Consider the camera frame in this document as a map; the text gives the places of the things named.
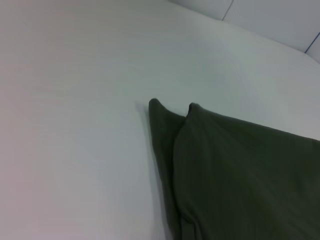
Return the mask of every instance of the white wall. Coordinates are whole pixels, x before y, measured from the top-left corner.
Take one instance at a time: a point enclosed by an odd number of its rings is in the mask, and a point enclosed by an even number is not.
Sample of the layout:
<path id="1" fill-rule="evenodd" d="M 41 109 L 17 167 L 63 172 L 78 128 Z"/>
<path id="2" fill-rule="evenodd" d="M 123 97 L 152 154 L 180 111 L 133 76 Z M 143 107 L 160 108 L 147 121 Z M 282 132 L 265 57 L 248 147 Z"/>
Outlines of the white wall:
<path id="1" fill-rule="evenodd" d="M 222 20 L 232 0 L 170 0 L 216 20 Z"/>
<path id="2" fill-rule="evenodd" d="M 0 1 L 0 239 L 170 239 L 147 104 L 320 139 L 320 65 L 161 0 Z"/>
<path id="3" fill-rule="evenodd" d="M 319 0 L 235 0 L 225 21 L 305 52 L 319 33 Z"/>
<path id="4" fill-rule="evenodd" d="M 320 37 L 315 40 L 307 54 L 320 63 Z"/>

